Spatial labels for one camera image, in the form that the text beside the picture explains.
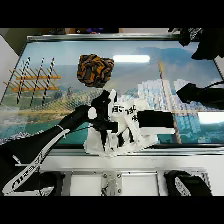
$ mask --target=metal frame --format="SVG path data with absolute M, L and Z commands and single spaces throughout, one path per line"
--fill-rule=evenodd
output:
M 23 50 L 20 53 L 19 59 L 16 63 L 16 66 L 18 65 L 21 56 L 23 55 L 23 52 L 26 48 L 27 43 L 33 43 L 33 42 L 60 42 L 60 41 L 83 41 L 83 40 L 91 40 L 91 41 L 110 41 L 110 40 L 160 40 L 160 41 L 178 41 L 179 40 L 179 34 L 165 34 L 165 35 L 158 35 L 158 34 L 139 34 L 139 33 L 119 33 L 119 34 L 68 34 L 68 35 L 43 35 L 43 36 L 28 36 L 27 41 L 24 44 Z M 224 76 L 221 73 L 217 62 L 213 60 L 222 79 L 224 80 Z M 5 96 L 5 93 L 7 91 L 7 88 L 3 94 L 3 97 L 1 99 L 1 102 Z M 72 155 L 72 156 L 83 156 L 86 155 L 83 147 L 81 145 L 67 145 L 67 144 L 58 144 L 54 147 L 54 149 L 51 151 L 49 155 L 57 155 L 61 156 L 66 153 L 66 155 Z M 146 156 L 146 155 L 214 155 L 214 154 L 224 154 L 224 144 L 161 144 L 161 145 L 155 145 L 147 150 L 131 153 L 128 154 L 130 156 Z

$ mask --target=glass tabletop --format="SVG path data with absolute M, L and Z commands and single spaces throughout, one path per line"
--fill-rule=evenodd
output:
M 44 91 L 36 91 L 30 106 L 33 92 L 22 92 L 17 104 L 18 93 L 13 91 L 13 86 L 7 87 L 0 106 L 0 139 L 19 132 L 35 134 L 47 130 L 58 124 L 75 107 L 90 103 L 103 89 L 115 89 L 120 101 L 144 98 L 150 109 L 172 112 L 176 133 L 158 135 L 158 145 L 224 143 L 224 112 L 196 102 L 184 104 L 176 94 L 177 90 L 189 82 L 197 87 L 205 87 L 222 81 L 213 60 L 191 59 L 197 46 L 198 42 L 192 42 L 182 47 L 172 38 L 64 38 L 60 41 L 30 41 L 24 48 L 16 70 L 22 73 L 22 67 L 30 57 L 28 72 L 31 76 L 37 74 L 44 58 L 44 71 L 41 72 L 44 76 L 48 74 L 51 60 L 54 58 L 54 78 L 51 78 L 51 85 L 55 89 L 47 91 L 44 106 Z M 113 58 L 116 55 L 148 55 L 150 60 L 141 63 L 115 62 L 111 79 L 103 89 L 99 89 L 86 87 L 77 79 L 79 58 L 84 54 L 96 54 L 105 58 Z M 10 81 L 14 84 L 14 81 L 18 82 L 16 74 Z M 38 85 L 41 87 L 45 83 L 40 80 Z M 88 123 L 85 123 L 80 128 L 87 126 Z M 82 145 L 87 133 L 88 129 L 84 129 L 69 134 L 58 144 L 65 148 L 68 145 Z

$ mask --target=brown and black cloth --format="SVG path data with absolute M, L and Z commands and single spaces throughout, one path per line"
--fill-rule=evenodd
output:
M 77 77 L 88 87 L 102 88 L 110 80 L 114 60 L 100 58 L 96 54 L 81 55 Z

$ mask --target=table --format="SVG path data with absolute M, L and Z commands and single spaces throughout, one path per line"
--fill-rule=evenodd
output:
M 214 61 L 191 59 L 197 45 L 198 42 L 192 42 L 183 48 L 178 35 L 28 37 L 17 70 L 30 57 L 29 68 L 35 73 L 44 57 L 43 69 L 47 72 L 54 57 L 55 71 L 62 79 L 52 79 L 52 82 L 60 90 L 47 91 L 44 106 L 41 105 L 43 91 L 38 91 L 30 107 L 31 92 L 22 93 L 17 104 L 17 93 L 7 88 L 0 106 L 0 138 L 8 138 L 18 132 L 34 134 L 47 130 L 75 107 L 87 104 L 101 94 L 102 89 L 88 88 L 78 81 L 80 55 L 97 54 L 108 58 L 114 55 L 148 55 L 150 60 L 147 63 L 116 63 L 111 80 L 104 87 L 106 90 L 114 88 L 121 101 L 140 97 L 147 100 L 152 110 L 173 113 L 176 133 L 159 135 L 158 144 L 141 153 L 220 153 L 224 143 L 223 111 L 195 102 L 183 104 L 176 95 L 176 91 L 188 82 L 205 87 L 223 79 Z M 218 115 L 219 120 L 212 119 Z M 87 132 L 87 129 L 82 130 L 61 139 L 51 155 L 85 155 L 82 144 Z

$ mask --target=metal bracket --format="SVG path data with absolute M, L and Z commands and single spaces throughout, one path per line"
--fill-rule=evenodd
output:
M 101 196 L 119 196 L 122 193 L 122 173 L 103 172 Z

